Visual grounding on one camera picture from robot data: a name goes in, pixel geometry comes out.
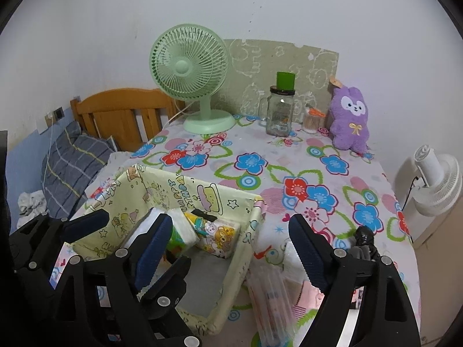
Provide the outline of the white standing fan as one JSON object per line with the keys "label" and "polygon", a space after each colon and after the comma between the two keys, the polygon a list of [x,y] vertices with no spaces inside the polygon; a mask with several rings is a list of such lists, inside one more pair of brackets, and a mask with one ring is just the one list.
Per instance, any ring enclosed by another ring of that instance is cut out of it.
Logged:
{"label": "white standing fan", "polygon": [[424,239],[432,223],[447,216],[462,196],[462,165],[451,154],[437,152],[428,144],[418,147],[397,174],[404,195],[400,211],[411,240]]}

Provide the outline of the green tissue pack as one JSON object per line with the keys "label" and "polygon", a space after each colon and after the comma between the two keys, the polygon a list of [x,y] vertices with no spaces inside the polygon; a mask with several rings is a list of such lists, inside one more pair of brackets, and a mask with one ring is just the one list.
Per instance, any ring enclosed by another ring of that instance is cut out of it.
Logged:
{"label": "green tissue pack", "polygon": [[172,220],[173,229],[166,249],[177,258],[195,246],[199,242],[199,238],[181,209],[170,209],[167,214]]}

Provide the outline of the blue plaid pillow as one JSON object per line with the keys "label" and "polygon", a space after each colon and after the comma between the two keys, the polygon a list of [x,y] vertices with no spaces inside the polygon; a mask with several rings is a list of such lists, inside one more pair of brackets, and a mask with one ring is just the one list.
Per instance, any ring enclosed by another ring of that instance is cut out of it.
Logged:
{"label": "blue plaid pillow", "polygon": [[54,219],[70,218],[87,201],[86,188],[114,152],[110,141],[90,136],[72,121],[42,162],[42,192]]}

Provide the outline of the yellow fabric storage basket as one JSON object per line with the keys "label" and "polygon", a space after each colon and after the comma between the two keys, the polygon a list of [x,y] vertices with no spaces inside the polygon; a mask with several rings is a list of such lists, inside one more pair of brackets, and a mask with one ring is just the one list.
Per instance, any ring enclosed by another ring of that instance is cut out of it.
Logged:
{"label": "yellow fabric storage basket", "polygon": [[80,214],[104,210],[109,221],[75,242],[73,250],[85,260],[106,258],[168,214],[173,229],[167,252],[192,260],[177,311],[195,334],[217,335],[247,274],[264,209],[256,194],[131,165],[82,206]]}

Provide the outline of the wooden bed headboard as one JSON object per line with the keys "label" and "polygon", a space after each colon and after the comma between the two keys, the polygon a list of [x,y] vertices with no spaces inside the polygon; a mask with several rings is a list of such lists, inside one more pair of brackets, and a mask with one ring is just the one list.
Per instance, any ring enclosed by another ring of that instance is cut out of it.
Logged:
{"label": "wooden bed headboard", "polygon": [[142,135],[153,139],[162,131],[161,112],[173,117],[183,101],[158,88],[116,88],[79,101],[70,101],[74,119],[90,136],[113,138],[124,151],[134,152],[143,144]]}

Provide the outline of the green cartoon cardboard panel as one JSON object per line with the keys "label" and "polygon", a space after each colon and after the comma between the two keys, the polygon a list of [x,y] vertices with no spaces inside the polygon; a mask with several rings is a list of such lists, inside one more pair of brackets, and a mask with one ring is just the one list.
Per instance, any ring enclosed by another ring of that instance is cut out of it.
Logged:
{"label": "green cartoon cardboard panel", "polygon": [[260,39],[226,39],[225,45],[229,68],[224,84],[211,97],[213,109],[263,117],[266,105],[262,100],[270,96],[272,86],[284,85],[294,91],[294,122],[301,122],[309,107],[324,114],[328,111],[338,53]]}

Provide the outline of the clear plastic packet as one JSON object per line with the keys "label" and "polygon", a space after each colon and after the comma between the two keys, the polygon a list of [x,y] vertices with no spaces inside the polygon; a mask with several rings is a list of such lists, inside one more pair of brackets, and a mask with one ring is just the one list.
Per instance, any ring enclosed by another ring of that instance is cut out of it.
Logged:
{"label": "clear plastic packet", "polygon": [[251,264],[246,281],[260,344],[288,346],[295,335],[295,319],[281,271]]}

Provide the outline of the toothpick jar orange lid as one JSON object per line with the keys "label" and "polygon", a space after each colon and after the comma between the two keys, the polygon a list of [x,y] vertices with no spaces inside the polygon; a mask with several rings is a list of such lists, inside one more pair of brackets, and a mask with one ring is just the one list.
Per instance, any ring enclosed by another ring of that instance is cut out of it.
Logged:
{"label": "toothpick jar orange lid", "polygon": [[305,132],[316,132],[325,125],[326,115],[317,109],[307,105],[304,110],[302,128]]}

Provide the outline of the glass mason jar mug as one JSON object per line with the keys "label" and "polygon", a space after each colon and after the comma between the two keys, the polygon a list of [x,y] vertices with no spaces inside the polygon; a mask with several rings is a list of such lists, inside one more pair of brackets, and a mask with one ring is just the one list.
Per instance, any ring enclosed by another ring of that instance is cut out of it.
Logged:
{"label": "glass mason jar mug", "polygon": [[259,102],[258,116],[270,136],[287,137],[292,129],[294,90],[270,87],[270,95]]}

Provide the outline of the green desk fan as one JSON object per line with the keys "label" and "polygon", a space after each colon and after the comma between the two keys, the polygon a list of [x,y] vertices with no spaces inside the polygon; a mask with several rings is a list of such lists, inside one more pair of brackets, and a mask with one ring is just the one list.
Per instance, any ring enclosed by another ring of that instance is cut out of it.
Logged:
{"label": "green desk fan", "polygon": [[199,103],[199,110],[184,120],[186,131],[215,134],[235,125],[230,113],[211,107],[229,65],[226,45],[211,29],[192,23],[171,27],[151,47],[149,64],[151,76],[166,95]]}

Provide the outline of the green cup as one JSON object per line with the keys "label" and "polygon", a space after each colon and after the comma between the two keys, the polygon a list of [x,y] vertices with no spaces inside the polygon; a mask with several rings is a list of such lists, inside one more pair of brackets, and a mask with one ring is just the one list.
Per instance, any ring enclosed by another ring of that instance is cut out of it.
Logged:
{"label": "green cup", "polygon": [[276,73],[276,88],[282,91],[295,90],[296,74],[279,71]]}

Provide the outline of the crumpled white cloth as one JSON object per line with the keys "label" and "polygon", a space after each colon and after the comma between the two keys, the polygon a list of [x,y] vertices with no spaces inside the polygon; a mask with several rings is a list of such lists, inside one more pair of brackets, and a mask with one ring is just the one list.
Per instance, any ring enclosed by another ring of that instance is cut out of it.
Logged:
{"label": "crumpled white cloth", "polygon": [[20,211],[20,217],[16,224],[18,229],[47,211],[45,195],[41,190],[37,190],[33,193],[21,193],[17,203]]}

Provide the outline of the purple plush bunny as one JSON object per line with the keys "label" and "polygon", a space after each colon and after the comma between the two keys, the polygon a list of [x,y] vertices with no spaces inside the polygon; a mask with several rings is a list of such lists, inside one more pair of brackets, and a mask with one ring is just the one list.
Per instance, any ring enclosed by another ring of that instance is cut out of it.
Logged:
{"label": "purple plush bunny", "polygon": [[360,90],[334,85],[330,116],[333,145],[337,149],[350,149],[358,154],[365,154],[370,133],[367,128],[368,108]]}

